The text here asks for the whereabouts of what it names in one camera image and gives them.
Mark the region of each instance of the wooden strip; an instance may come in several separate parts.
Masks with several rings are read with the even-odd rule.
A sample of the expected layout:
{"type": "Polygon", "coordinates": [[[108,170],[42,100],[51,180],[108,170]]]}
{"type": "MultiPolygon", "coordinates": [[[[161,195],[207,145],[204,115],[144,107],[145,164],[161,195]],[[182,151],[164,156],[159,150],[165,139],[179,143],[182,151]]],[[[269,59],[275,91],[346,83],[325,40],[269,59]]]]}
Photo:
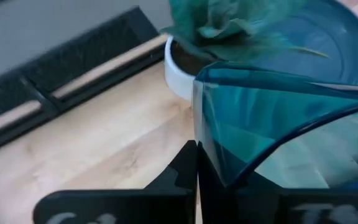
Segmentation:
{"type": "Polygon", "coordinates": [[[13,110],[1,114],[0,129],[12,124],[18,119],[24,118],[27,115],[36,112],[39,109],[41,109],[41,104],[38,101],[32,100],[14,108],[13,110]]]}
{"type": "Polygon", "coordinates": [[[89,72],[85,73],[84,75],[74,79],[70,83],[64,85],[63,87],[59,88],[55,92],[53,92],[53,96],[57,98],[61,98],[70,92],[81,88],[82,86],[86,85],[87,83],[103,76],[104,74],[114,70],[120,65],[124,65],[125,63],[129,62],[130,60],[135,59],[136,57],[146,54],[147,52],[155,49],[159,45],[165,43],[168,37],[166,35],[161,35],[156,37],[102,65],[90,70],[89,72]]]}

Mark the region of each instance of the black frame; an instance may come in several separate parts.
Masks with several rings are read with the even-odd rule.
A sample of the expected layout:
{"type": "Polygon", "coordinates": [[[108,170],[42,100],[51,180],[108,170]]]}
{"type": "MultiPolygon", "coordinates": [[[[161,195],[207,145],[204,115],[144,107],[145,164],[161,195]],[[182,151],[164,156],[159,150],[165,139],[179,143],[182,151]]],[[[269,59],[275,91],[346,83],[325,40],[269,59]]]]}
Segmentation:
{"type": "Polygon", "coordinates": [[[50,67],[53,67],[55,73],[62,73],[63,71],[67,71],[67,67],[69,67],[69,69],[72,68],[72,73],[75,73],[76,76],[80,76],[107,60],[157,36],[158,32],[154,26],[149,22],[143,12],[138,7],[135,7],[121,16],[107,21],[87,34],[79,36],[75,40],[47,52],[40,58],[1,76],[0,83],[19,83],[19,85],[25,88],[28,96],[39,101],[42,107],[41,110],[34,111],[2,127],[0,129],[0,146],[60,116],[108,88],[136,75],[141,70],[161,61],[163,59],[164,44],[159,45],[146,54],[138,55],[133,60],[59,99],[52,96],[51,89],[45,88],[43,83],[37,81],[37,77],[33,77],[33,74],[37,74],[38,77],[48,75],[48,72],[51,72],[48,70],[50,67]],[[131,30],[131,32],[137,36],[139,42],[127,44],[129,45],[128,49],[115,50],[114,47],[110,47],[110,52],[104,52],[102,55],[95,54],[93,52],[95,47],[103,47],[105,44],[111,45],[109,39],[101,38],[101,36],[108,36],[109,33],[114,32],[115,29],[131,30]],[[79,57],[78,54],[91,56],[79,57]],[[48,71],[45,74],[40,74],[40,71],[41,73],[45,71],[43,68],[48,71]]]}

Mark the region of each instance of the wooden table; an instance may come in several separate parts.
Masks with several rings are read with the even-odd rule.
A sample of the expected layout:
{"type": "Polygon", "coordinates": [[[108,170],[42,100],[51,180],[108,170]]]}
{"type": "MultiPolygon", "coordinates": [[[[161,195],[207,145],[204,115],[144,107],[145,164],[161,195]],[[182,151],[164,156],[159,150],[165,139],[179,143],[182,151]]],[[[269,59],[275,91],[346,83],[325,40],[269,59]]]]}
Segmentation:
{"type": "MultiPolygon", "coordinates": [[[[358,0],[342,1],[358,14],[358,0]]],[[[165,39],[95,68],[55,95],[165,39]]],[[[0,224],[32,223],[34,205],[56,190],[142,188],[161,173],[194,138],[190,103],[168,89],[163,75],[160,62],[0,148],[0,224]]]]}

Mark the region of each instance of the black plastic holder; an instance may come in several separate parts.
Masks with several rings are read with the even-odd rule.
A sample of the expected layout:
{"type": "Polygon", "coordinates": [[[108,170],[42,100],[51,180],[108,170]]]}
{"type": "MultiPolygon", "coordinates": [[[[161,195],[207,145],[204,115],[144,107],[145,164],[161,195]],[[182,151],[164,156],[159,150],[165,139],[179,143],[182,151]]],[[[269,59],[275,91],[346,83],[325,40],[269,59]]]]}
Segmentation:
{"type": "MultiPolygon", "coordinates": [[[[0,146],[160,62],[165,44],[138,55],[62,98],[58,99],[52,95],[54,90],[71,81],[64,80],[67,74],[73,76],[70,78],[80,77],[94,67],[157,36],[155,27],[143,12],[135,7],[40,58],[2,75],[0,91],[3,95],[0,98],[11,97],[11,89],[23,89],[25,96],[13,98],[37,100],[41,109],[0,128],[0,146]],[[126,39],[125,35],[131,35],[133,39],[126,39]]],[[[19,106],[22,103],[25,103],[24,99],[15,104],[19,106]]]]}

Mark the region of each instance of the light wood surface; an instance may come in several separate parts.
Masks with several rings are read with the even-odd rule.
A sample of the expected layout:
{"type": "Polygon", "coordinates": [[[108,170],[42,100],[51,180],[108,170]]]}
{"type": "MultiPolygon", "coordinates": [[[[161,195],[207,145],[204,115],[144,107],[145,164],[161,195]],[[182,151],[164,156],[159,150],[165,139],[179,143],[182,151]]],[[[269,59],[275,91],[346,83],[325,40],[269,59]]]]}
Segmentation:
{"type": "MultiPolygon", "coordinates": [[[[358,0],[343,2],[358,15],[358,0]]],[[[89,77],[114,68],[112,61],[89,77]]],[[[34,205],[56,190],[142,188],[193,138],[190,103],[168,89],[160,62],[0,148],[0,224],[32,223],[34,205]]]]}

